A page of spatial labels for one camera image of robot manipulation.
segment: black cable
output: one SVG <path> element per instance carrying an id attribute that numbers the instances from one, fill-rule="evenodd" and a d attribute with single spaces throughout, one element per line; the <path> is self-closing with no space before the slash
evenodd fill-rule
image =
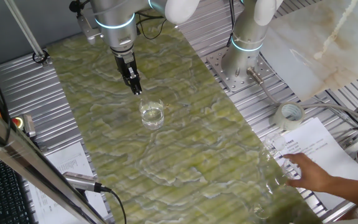
<path id="1" fill-rule="evenodd" d="M 234 0 L 229 0 L 229 5 L 230 5 L 230 18 L 231 18 L 232 32 L 230 33 L 230 37 L 229 37 L 229 40 L 227 41 L 226 47 L 230 46 L 231 37 L 233 36 L 234 24 L 236 23 L 236 15 L 234 14 Z"/>
<path id="2" fill-rule="evenodd" d="M 9 110 L 7 108 L 6 100 L 5 100 L 5 97 L 4 97 L 3 93 L 2 93 L 1 87 L 0 87 L 0 97 L 1 97 L 1 100 L 2 100 L 2 103 L 3 103 L 2 108 L 4 110 L 3 111 L 4 121 L 7 123 L 6 135 L 5 135 L 5 139 L 4 139 L 5 142 L 0 142 L 0 147 L 5 147 L 6 145 L 8 145 L 8 140 L 9 140 L 9 137 L 11 136 L 12 119 L 9 116 Z"/>
<path id="3" fill-rule="evenodd" d="M 109 193 L 111 193 L 111 194 L 113 194 L 113 195 L 115 196 L 115 198 L 116 198 L 116 199 L 118 200 L 118 202 L 119 202 L 119 205 L 121 206 L 122 214 L 124 214 L 124 222 L 125 222 L 125 224 L 127 224 L 127 215 L 125 214 L 124 206 L 122 205 L 121 199 L 118 197 L 118 195 L 117 195 L 115 192 L 113 192 L 113 191 L 112 191 L 110 188 L 108 188 L 108 187 L 102 186 L 102 187 L 100 188 L 100 190 L 101 190 L 102 192 L 109 192 Z"/>
<path id="4" fill-rule="evenodd" d="M 163 16 L 149 16 L 149 15 L 143 14 L 141 12 L 137 12 L 136 14 L 138 14 L 140 16 L 143 16 L 143 17 L 150 18 L 150 19 L 162 19 L 162 18 L 164 18 Z"/>
<path id="5" fill-rule="evenodd" d="M 229 0 L 230 5 L 230 18 L 231 18 L 231 27 L 234 28 L 234 23 L 236 22 L 236 16 L 234 15 L 234 0 Z"/>
<path id="6" fill-rule="evenodd" d="M 141 21 L 137 22 L 136 25 L 138 26 L 139 24 L 141 24 L 144 21 L 148 21 L 148 20 L 152 20 L 152 19 L 163 19 L 163 17 L 161 18 L 146 18 L 146 19 L 142 19 Z"/>
<path id="7" fill-rule="evenodd" d="M 48 59 L 48 57 L 49 57 L 48 52 L 46 52 L 45 50 L 42 50 L 42 51 L 44 52 L 44 57 L 39 61 L 35 60 L 35 52 L 34 52 L 34 54 L 32 54 L 32 60 L 35 63 L 44 63 Z"/>
<path id="8" fill-rule="evenodd" d="M 146 39 L 148 39 L 148 40 L 154 40 L 154 39 L 156 39 L 156 38 L 161 34 L 162 28 L 164 27 L 164 23 L 165 23 L 167 20 L 165 19 L 165 20 L 162 22 L 160 32 L 159 32 L 155 37 L 150 38 L 150 37 L 147 37 L 147 36 L 144 34 L 143 25 L 142 25 L 142 22 L 143 22 L 143 21 L 140 19 L 140 16 L 141 16 L 141 15 L 139 14 L 139 24 L 140 24 L 140 28 L 142 28 L 143 36 L 144 36 Z"/>
<path id="9" fill-rule="evenodd" d="M 81 9 L 84 9 L 84 6 L 88 4 L 91 0 L 86 0 L 85 2 L 81 3 Z"/>

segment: packing tape roll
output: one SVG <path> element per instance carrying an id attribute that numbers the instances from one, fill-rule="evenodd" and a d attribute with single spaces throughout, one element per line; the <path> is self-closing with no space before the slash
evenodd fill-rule
<path id="1" fill-rule="evenodd" d="M 305 118 L 305 111 L 298 103 L 282 103 L 273 117 L 273 122 L 284 130 L 294 130 Z"/>

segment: metal mounting plate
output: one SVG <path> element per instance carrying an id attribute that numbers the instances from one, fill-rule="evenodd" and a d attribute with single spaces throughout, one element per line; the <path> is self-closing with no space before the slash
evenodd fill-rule
<path id="1" fill-rule="evenodd" d="M 236 77 L 233 78 L 232 76 L 229 78 L 223 70 L 221 66 L 221 61 L 223 55 L 226 53 L 227 47 L 217 50 L 209 55 L 207 55 L 206 59 L 207 62 L 211 65 L 212 69 L 221 77 L 222 82 L 225 87 L 227 87 L 233 93 L 237 91 L 241 91 L 244 88 L 247 88 L 249 85 L 253 84 L 255 81 L 252 79 L 251 76 L 247 77 Z M 258 68 L 256 68 L 256 72 L 264 79 L 268 75 L 271 75 L 272 69 L 265 63 L 265 60 L 259 55 L 258 56 Z"/>

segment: paper document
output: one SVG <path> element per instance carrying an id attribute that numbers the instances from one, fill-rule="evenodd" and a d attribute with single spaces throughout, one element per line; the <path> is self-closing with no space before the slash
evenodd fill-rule
<path id="1" fill-rule="evenodd" d="M 347 155 L 318 118 L 284 135 L 284 138 L 287 145 L 281 152 L 283 155 L 303 152 L 329 174 L 358 180 L 358 163 Z M 293 168 L 301 174 L 299 168 Z M 326 193 L 315 194 L 328 210 L 344 201 Z"/>
<path id="2" fill-rule="evenodd" d="M 85 156 L 81 143 L 76 143 L 60 151 L 48 155 L 49 161 L 64 173 L 66 171 L 77 174 L 93 176 L 90 164 Z M 29 182 L 32 200 L 34 202 L 35 214 L 39 224 L 69 224 L 79 223 L 71 213 L 62 208 L 58 203 L 46 196 L 38 188 Z M 86 191 L 89 204 L 102 216 L 108 215 L 102 196 L 99 193 Z"/>

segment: human hand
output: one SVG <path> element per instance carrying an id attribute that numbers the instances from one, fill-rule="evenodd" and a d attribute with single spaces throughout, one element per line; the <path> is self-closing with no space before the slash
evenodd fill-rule
<path id="1" fill-rule="evenodd" d="M 304 153 L 287 154 L 284 158 L 291 160 L 301 169 L 301 179 L 287 180 L 287 185 L 291 187 L 301 187 L 304 189 L 325 192 L 327 187 L 334 180 L 323 168 L 313 162 Z"/>

